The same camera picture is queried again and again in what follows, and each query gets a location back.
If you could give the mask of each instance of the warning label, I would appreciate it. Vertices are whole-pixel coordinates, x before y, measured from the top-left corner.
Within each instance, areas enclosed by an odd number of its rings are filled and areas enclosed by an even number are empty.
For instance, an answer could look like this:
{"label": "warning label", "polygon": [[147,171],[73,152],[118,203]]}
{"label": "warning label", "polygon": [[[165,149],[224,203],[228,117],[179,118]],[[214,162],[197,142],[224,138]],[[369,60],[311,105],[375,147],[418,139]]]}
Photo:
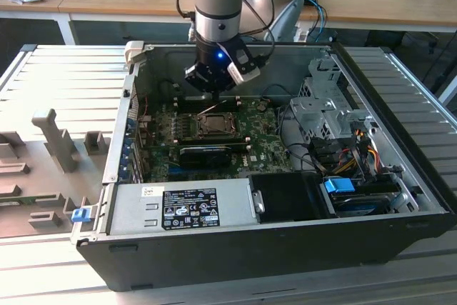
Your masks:
{"label": "warning label", "polygon": [[165,191],[162,228],[165,230],[220,226],[216,189]]}

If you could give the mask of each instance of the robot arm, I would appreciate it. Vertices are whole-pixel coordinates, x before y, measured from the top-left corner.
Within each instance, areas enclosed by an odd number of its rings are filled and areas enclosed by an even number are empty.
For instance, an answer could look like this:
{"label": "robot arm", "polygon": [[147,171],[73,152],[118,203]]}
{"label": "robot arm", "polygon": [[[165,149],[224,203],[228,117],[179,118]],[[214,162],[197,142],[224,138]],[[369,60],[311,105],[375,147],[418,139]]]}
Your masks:
{"label": "robot arm", "polygon": [[303,0],[196,0],[196,62],[186,70],[186,80],[217,99],[220,92],[256,78],[271,53],[253,56],[240,27],[259,34],[259,26],[267,26],[264,39],[274,42],[292,30],[302,7]]}
{"label": "robot arm", "polygon": [[253,57],[239,35],[243,0],[196,0],[196,63],[186,80],[203,92],[219,92],[252,80],[265,65]]}

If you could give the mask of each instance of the white desk leg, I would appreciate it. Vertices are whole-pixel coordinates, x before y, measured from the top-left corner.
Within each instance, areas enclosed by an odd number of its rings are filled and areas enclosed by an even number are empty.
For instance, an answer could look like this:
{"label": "white desk leg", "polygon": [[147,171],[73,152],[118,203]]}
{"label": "white desk leg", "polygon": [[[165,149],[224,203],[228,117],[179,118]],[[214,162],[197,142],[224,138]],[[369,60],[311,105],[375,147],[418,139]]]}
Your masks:
{"label": "white desk leg", "polygon": [[78,36],[76,35],[76,30],[69,14],[55,14],[54,21],[59,25],[60,32],[66,45],[79,44]]}
{"label": "white desk leg", "polygon": [[446,87],[444,92],[440,95],[438,100],[444,105],[448,106],[452,98],[457,94],[457,75],[451,81],[449,86]]}

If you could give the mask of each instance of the motherboard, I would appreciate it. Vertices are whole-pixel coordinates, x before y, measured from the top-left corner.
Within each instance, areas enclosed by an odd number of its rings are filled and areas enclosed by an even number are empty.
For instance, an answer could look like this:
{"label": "motherboard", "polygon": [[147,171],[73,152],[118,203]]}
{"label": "motherboard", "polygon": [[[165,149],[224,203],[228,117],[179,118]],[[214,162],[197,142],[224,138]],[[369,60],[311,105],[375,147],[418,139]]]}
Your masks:
{"label": "motherboard", "polygon": [[237,179],[292,170],[269,101],[237,99],[213,109],[200,101],[182,101],[162,104],[150,115],[142,134],[149,170],[145,182]]}

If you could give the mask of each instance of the wooden desk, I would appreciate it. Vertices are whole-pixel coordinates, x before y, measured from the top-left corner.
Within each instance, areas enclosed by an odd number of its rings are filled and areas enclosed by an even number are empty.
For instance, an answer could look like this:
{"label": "wooden desk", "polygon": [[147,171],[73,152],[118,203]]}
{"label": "wooden desk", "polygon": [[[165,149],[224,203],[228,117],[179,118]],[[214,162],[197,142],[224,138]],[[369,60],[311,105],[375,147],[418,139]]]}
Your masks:
{"label": "wooden desk", "polygon": [[9,0],[0,0],[0,11],[35,11],[35,12],[59,12],[59,5],[63,0],[43,0],[22,5],[12,3]]}
{"label": "wooden desk", "polygon": [[[362,24],[372,29],[373,25],[448,27],[450,31],[457,28],[457,0],[319,0],[319,3],[328,12],[330,27],[346,24],[345,27],[359,29]],[[301,15],[304,21],[315,18],[311,11]]]}
{"label": "wooden desk", "polygon": [[[186,23],[176,12],[176,0],[45,0],[22,6],[0,0],[0,17],[53,19],[66,44],[77,44],[72,21],[139,21]],[[454,32],[457,0],[319,0],[328,12],[326,27],[394,31]],[[181,0],[192,9],[194,0]],[[307,30],[316,20],[306,7],[299,26]]]}

